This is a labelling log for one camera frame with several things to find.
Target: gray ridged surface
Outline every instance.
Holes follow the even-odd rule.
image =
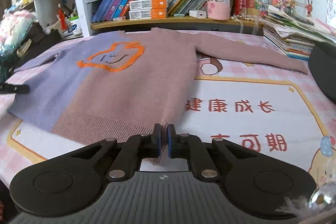
[[[191,172],[136,172],[126,182],[110,183],[90,207],[59,218],[21,213],[12,224],[294,224],[297,219],[266,220],[234,207],[214,183]]]

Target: orange and white box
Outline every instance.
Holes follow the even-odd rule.
[[[133,0],[129,2],[129,10],[168,8],[167,0]]]
[[[139,11],[129,11],[130,20],[139,20],[139,19],[158,19],[166,18],[167,9],[145,9]]]

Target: white power adapter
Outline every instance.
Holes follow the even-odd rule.
[[[201,10],[190,10],[189,16],[194,18],[207,18],[207,12]]]

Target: sweater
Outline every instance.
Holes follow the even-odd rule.
[[[273,50],[207,33],[152,28],[148,33],[101,33],[30,60],[19,70],[52,61],[27,80],[9,112],[45,131],[88,145],[149,134],[155,123],[181,117],[197,71],[196,51],[232,61],[307,73],[305,64]]]

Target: pink sweater sleeve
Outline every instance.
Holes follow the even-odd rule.
[[[181,41],[189,41],[193,43],[196,51],[216,58],[272,65],[278,68],[298,70],[305,74],[308,73],[304,62],[287,57],[267,48],[247,45],[209,33],[180,33],[180,35]]]

